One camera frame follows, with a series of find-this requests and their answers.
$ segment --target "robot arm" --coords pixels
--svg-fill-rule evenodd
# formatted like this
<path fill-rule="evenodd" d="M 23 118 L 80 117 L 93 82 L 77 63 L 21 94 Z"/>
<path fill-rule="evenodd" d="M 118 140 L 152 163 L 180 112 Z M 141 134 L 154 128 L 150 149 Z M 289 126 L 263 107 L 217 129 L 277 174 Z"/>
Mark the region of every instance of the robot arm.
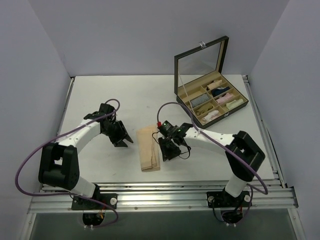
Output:
<path fill-rule="evenodd" d="M 38 180 L 42 184 L 60 187 L 76 195 L 99 199 L 99 187 L 80 176 L 78 154 L 96 136 L 104 134 L 115 147 L 128 147 L 124 139 L 133 143 L 122 121 L 116 115 L 88 124 L 94 119 L 114 112 L 115 108 L 102 103 L 99 111 L 84 117 L 81 124 L 86 125 L 60 141 L 49 143 L 42 148 Z"/>
<path fill-rule="evenodd" d="M 199 147 L 218 153 L 224 152 L 220 146 L 200 134 L 192 124 L 183 123 L 178 127 L 172 126 L 168 121 L 165 121 L 163 124 L 158 125 L 158 129 L 163 135 L 158 139 L 158 142 L 164 161 L 179 156 L 181 151 L 178 146 L 181 145 L 187 147 L 188 150 L 191 147 Z M 255 171 L 258 171 L 266 157 L 255 141 L 244 131 L 239 131 L 238 134 L 224 134 L 203 129 L 201 131 L 238 155 Z M 225 154 L 233 174 L 224 191 L 232 198 L 237 198 L 247 183 L 252 181 L 254 175 L 230 153 L 226 151 Z"/>

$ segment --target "folded sock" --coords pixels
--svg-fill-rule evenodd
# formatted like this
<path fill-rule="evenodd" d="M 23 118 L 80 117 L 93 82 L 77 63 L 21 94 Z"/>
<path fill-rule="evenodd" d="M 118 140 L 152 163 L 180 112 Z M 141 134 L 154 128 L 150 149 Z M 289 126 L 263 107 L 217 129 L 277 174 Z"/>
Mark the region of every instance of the folded sock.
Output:
<path fill-rule="evenodd" d="M 209 100 L 210 100 L 210 97 L 206 93 L 204 93 L 201 96 L 198 96 L 197 98 L 191 100 L 190 103 L 191 103 L 191 106 L 195 108 L 196 106 L 199 106 L 200 104 L 203 104 Z"/>
<path fill-rule="evenodd" d="M 212 90 L 218 87 L 220 84 L 222 84 L 222 80 L 215 80 L 212 83 L 210 83 L 208 86 L 206 86 L 207 90 Z"/>
<path fill-rule="evenodd" d="M 216 96 L 218 96 L 218 95 L 220 95 L 220 94 L 223 94 L 224 92 L 228 91 L 229 89 L 230 89 L 229 86 L 226 86 L 226 87 L 218 87 L 218 88 L 216 88 L 216 89 L 213 89 L 213 90 L 211 91 L 211 94 L 212 94 L 212 96 L 216 97 Z"/>
<path fill-rule="evenodd" d="M 210 121 L 212 121 L 213 119 L 216 119 L 219 115 L 219 111 L 218 110 L 214 110 L 212 112 L 209 112 L 205 117 L 203 117 L 201 120 L 204 123 L 208 123 Z"/>
<path fill-rule="evenodd" d="M 223 104 L 223 103 L 225 103 L 226 101 L 228 101 L 229 99 L 232 99 L 234 96 L 235 96 L 235 95 L 233 95 L 232 93 L 228 93 L 228 92 L 227 92 L 224 96 L 219 97 L 219 98 L 216 100 L 216 102 L 217 102 L 218 104 Z"/>
<path fill-rule="evenodd" d="M 210 102 L 208 102 L 208 103 L 206 103 L 205 105 L 201 106 L 199 109 L 197 109 L 197 110 L 195 111 L 195 114 L 196 114 L 197 116 L 200 116 L 201 114 L 204 114 L 205 112 L 209 111 L 209 110 L 212 109 L 213 107 L 214 107 L 214 106 L 213 106 Z"/>
<path fill-rule="evenodd" d="M 225 104 L 225 106 L 231 110 L 231 109 L 234 109 L 236 107 L 238 107 L 239 105 L 241 105 L 242 103 L 244 102 L 243 99 L 238 99 L 238 100 L 233 100 L 231 102 L 228 102 L 227 104 Z"/>

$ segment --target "beige cloth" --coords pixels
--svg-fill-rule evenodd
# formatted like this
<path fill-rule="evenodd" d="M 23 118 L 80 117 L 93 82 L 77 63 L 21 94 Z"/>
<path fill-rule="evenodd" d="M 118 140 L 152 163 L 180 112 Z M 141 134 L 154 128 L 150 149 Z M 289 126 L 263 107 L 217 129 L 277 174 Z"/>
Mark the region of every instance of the beige cloth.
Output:
<path fill-rule="evenodd" d="M 142 172 L 160 170 L 159 148 L 156 125 L 146 126 L 136 131 L 136 138 L 139 144 L 140 165 Z"/>
<path fill-rule="evenodd" d="M 220 84 L 222 84 L 222 80 L 216 80 L 212 83 L 210 83 L 208 86 L 206 86 L 209 90 L 217 88 Z"/>

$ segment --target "pink sock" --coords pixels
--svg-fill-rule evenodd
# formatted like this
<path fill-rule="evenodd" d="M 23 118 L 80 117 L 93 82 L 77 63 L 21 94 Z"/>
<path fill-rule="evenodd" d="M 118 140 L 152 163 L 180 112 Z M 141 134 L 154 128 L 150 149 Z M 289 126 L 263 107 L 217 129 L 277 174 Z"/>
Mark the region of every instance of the pink sock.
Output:
<path fill-rule="evenodd" d="M 224 96 L 218 98 L 218 99 L 216 100 L 216 102 L 217 102 L 218 104 L 223 104 L 223 103 L 225 103 L 226 101 L 228 101 L 229 99 L 232 99 L 234 96 L 235 96 L 235 95 L 233 95 L 232 93 L 226 93 Z"/>

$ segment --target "black cable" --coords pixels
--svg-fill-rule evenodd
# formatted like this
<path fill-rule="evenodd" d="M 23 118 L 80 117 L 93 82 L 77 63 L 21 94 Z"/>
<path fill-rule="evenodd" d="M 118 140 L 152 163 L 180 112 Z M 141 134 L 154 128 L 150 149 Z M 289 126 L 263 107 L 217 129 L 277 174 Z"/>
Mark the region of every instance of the black cable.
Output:
<path fill-rule="evenodd" d="M 186 145 L 185 147 L 186 147 L 186 149 L 188 149 L 188 151 L 185 151 L 185 152 L 183 152 L 183 153 L 180 153 L 180 155 L 182 155 L 182 154 L 186 154 L 186 153 L 189 153 L 189 154 L 188 154 L 188 156 L 187 156 L 186 158 L 181 157 L 180 155 L 178 156 L 179 158 L 184 159 L 184 160 L 188 159 L 188 158 L 190 157 L 190 154 L 191 154 L 191 152 L 190 152 L 191 147 L 190 147 L 190 146 L 188 146 L 188 145 Z"/>
<path fill-rule="evenodd" d="M 154 141 L 155 141 L 157 144 L 159 144 L 159 142 L 157 142 L 157 140 L 155 139 L 154 134 L 158 134 L 158 133 L 159 133 L 159 131 L 153 132 L 152 135 L 151 135 L 152 138 L 154 139 Z"/>

